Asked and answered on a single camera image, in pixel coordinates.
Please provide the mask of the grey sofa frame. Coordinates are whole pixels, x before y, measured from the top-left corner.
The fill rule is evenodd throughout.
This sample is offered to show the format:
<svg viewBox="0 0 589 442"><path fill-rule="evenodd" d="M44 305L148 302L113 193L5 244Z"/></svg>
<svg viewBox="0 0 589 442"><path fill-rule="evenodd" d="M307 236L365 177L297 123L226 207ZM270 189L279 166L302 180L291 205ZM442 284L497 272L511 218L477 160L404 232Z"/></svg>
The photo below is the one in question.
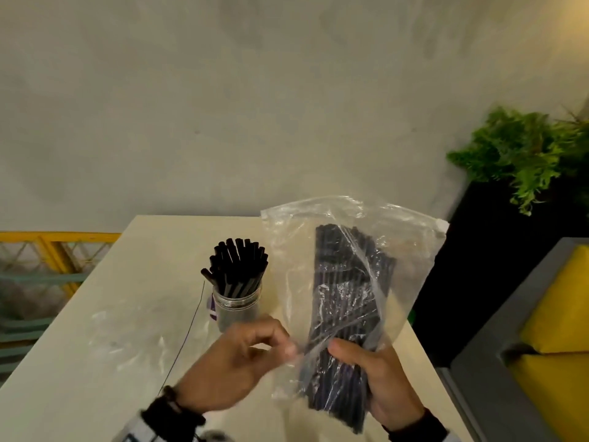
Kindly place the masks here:
<svg viewBox="0 0 589 442"><path fill-rule="evenodd" d="M532 354L519 331L574 249L589 237L563 237L466 344L436 371L474 442L561 442L508 369Z"/></svg>

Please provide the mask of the bundle of black straws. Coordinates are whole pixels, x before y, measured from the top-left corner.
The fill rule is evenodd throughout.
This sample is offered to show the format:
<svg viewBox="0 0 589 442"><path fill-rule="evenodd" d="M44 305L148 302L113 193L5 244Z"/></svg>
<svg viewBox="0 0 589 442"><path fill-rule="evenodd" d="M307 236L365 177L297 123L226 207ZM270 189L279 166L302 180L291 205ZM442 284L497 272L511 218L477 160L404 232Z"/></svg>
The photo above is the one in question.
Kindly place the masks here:
<svg viewBox="0 0 589 442"><path fill-rule="evenodd" d="M355 434L364 430L371 391L365 371L328 352L339 338L375 351L383 334L396 260L357 227L324 224L315 231L312 316L299 375L307 406L326 411Z"/></svg>

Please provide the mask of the yellow cushion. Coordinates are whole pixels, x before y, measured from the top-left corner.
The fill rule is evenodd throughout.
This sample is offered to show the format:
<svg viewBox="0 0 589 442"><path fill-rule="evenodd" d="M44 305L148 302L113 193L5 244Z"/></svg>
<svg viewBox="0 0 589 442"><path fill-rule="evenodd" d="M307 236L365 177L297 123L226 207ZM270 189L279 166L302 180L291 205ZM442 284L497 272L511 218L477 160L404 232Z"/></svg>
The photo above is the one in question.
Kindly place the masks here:
<svg viewBox="0 0 589 442"><path fill-rule="evenodd" d="M589 245L572 251L519 336L541 354L589 353Z"/></svg>
<svg viewBox="0 0 589 442"><path fill-rule="evenodd" d="M589 353L522 355L509 369L562 442L589 442Z"/></svg>

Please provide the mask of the bunch of black straws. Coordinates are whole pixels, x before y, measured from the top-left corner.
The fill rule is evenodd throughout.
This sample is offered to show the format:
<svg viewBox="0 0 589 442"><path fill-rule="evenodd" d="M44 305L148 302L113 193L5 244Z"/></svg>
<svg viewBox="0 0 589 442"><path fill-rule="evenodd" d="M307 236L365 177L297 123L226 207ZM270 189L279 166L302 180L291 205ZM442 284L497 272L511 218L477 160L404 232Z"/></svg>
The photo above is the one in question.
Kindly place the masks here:
<svg viewBox="0 0 589 442"><path fill-rule="evenodd" d="M228 238L214 247L210 267L200 273L221 297L244 299L261 287L268 259L266 249L259 242Z"/></svg>

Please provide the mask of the crumpled clear plastic bag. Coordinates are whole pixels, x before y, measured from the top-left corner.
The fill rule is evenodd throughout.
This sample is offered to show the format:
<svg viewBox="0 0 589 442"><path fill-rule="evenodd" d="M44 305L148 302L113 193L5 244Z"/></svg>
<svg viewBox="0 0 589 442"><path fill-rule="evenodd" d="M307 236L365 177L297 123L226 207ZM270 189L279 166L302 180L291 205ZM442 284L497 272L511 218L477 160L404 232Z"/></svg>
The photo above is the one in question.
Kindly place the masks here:
<svg viewBox="0 0 589 442"><path fill-rule="evenodd" d="M116 372L140 370L166 376L184 339L196 297L162 297L140 304L122 301L91 317L88 348L93 361ZM206 310L206 298L198 310Z"/></svg>

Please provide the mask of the person's right hand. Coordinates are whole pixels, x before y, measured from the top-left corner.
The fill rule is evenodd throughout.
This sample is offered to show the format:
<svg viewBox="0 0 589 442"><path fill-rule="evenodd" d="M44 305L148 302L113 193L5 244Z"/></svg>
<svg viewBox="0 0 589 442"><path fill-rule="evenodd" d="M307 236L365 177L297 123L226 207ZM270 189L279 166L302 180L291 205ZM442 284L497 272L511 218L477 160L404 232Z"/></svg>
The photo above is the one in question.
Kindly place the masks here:
<svg viewBox="0 0 589 442"><path fill-rule="evenodd" d="M369 410L388 431L398 431L418 422L425 408L407 378L389 341L371 352L366 373L372 394Z"/></svg>

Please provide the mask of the green leafy plant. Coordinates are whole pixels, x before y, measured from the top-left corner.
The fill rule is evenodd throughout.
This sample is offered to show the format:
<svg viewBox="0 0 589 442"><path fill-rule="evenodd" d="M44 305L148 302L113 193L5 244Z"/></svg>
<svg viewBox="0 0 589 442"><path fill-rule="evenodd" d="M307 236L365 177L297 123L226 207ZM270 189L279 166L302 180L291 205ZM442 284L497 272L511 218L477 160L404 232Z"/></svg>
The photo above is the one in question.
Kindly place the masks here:
<svg viewBox="0 0 589 442"><path fill-rule="evenodd" d="M530 216L549 192L563 189L589 215L589 111L567 119L498 106L447 160L471 182L505 182L510 203Z"/></svg>

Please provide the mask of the green slatted bench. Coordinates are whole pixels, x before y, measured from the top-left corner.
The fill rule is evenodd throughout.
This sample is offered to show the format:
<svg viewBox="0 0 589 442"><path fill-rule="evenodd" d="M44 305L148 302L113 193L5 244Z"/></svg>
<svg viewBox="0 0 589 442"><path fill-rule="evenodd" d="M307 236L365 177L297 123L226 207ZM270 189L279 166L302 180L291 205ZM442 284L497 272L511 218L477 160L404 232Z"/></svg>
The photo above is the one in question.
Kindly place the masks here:
<svg viewBox="0 0 589 442"><path fill-rule="evenodd" d="M0 272L0 386L56 318L67 301L64 288L88 273Z"/></svg>

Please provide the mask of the clear plastic zip bag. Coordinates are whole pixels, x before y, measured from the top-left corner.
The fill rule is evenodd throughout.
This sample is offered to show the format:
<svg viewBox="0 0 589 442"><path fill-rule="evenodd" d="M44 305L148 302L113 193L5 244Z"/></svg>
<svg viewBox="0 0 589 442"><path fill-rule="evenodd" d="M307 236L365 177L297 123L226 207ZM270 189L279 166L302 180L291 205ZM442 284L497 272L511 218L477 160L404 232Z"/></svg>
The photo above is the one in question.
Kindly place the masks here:
<svg viewBox="0 0 589 442"><path fill-rule="evenodd" d="M324 224L357 227L396 260L386 303L379 306L384 326L377 351L386 341L393 342L406 324L445 242L448 224L393 204L348 196L319 197L268 208L261 212L261 221L280 315L299 350L297 358L277 370L272 398L281 405L297 402L308 408L307 398L298 388L312 319L316 228Z"/></svg>

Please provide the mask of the black planter box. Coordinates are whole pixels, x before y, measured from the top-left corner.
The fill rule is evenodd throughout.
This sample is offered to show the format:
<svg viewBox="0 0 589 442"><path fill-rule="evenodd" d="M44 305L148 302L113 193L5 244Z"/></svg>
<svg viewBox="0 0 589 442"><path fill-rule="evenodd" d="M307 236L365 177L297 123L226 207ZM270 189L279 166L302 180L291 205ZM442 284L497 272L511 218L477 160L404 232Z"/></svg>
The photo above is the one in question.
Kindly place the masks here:
<svg viewBox="0 0 589 442"><path fill-rule="evenodd" d="M472 182L458 202L413 310L413 330L434 367L466 344L563 237L589 237L589 207L555 181L531 215L507 182Z"/></svg>

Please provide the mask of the person's left hand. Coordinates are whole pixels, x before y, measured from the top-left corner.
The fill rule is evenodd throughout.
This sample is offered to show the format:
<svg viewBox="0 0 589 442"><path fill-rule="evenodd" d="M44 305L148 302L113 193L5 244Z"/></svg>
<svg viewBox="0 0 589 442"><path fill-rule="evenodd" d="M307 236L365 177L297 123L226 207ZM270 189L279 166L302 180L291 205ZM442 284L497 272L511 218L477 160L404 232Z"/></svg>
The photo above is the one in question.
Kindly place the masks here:
<svg viewBox="0 0 589 442"><path fill-rule="evenodd" d="M270 349L289 342L295 344L269 316L232 325L173 387L176 402L198 414L231 408L261 380L251 369L250 347Z"/></svg>

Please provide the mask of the glass jar with purple label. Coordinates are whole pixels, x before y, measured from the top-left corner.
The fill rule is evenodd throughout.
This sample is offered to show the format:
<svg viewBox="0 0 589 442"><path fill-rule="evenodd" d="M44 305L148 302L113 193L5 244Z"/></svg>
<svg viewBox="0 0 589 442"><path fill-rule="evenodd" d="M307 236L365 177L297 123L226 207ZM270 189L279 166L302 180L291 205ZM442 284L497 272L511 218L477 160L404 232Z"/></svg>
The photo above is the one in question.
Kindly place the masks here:
<svg viewBox="0 0 589 442"><path fill-rule="evenodd" d="M261 291L260 285L250 295L233 299L223 297L217 288L213 287L210 296L210 316L216 322L219 332L225 333L234 324L258 319L261 316Z"/></svg>

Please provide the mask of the yellow metal railing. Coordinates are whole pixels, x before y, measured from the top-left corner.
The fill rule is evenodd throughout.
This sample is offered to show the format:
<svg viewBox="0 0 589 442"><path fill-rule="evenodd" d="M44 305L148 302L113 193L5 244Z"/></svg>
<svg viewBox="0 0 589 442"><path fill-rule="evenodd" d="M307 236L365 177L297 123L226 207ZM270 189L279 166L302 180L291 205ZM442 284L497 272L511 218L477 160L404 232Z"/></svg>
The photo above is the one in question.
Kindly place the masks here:
<svg viewBox="0 0 589 442"><path fill-rule="evenodd" d="M59 287L70 299L120 233L0 231L0 281Z"/></svg>

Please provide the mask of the thin black thread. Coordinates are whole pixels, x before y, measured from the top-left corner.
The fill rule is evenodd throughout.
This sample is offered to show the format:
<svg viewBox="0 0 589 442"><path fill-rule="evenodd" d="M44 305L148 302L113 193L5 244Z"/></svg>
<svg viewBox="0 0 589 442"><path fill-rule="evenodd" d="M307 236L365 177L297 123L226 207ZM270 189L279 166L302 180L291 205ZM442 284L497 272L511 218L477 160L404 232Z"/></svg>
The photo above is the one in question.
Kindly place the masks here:
<svg viewBox="0 0 589 442"><path fill-rule="evenodd" d="M186 334L185 334L185 336L184 336L184 339L183 339L183 341L182 341L182 343L181 343L181 345L180 345L180 348L179 348L178 352L176 353L176 355L175 355L175 357L174 357L174 360L173 360L173 362L172 362L172 364L171 364L171 367L170 367L169 371L167 372L167 374L166 374L166 377L165 377L165 379L164 379L164 381L163 381L163 383L162 383L162 385L161 385L161 387L160 387L160 389L159 389L159 391L158 391L158 395L159 395L159 394L161 394L161 393L163 392L163 390L164 390L165 386L167 385L167 382L168 382L168 380L170 379L170 376L171 376L171 374L172 374L172 373L173 373L173 371L174 371L174 367L175 367L175 365L177 364L177 361L178 361L178 360L179 360L179 358L180 358L180 355L181 355L181 353L182 353L182 351L183 351L183 348L184 348L185 344L186 344L186 343L187 343L187 341L188 341L188 337L189 337L189 335L190 335L190 333L191 333L191 330L192 330L192 327L193 327L193 325L194 325L195 319L196 319L196 317L197 317L197 315L198 315L198 311L199 311L199 309L200 309L200 307L201 307L201 304L202 304L202 299L203 299L203 297L204 297L204 290L205 290L205 282L203 281L203 282L202 282L202 289L201 289L201 292L200 292L200 297L199 297L199 299L198 299L198 304L197 304L197 306L196 306L196 308L195 308L195 310L194 310L194 313L193 313L193 315L192 315L192 318L191 318L191 320L190 320L190 324L189 324L189 326L188 326L188 329L187 329L187 331L186 331Z"/></svg>

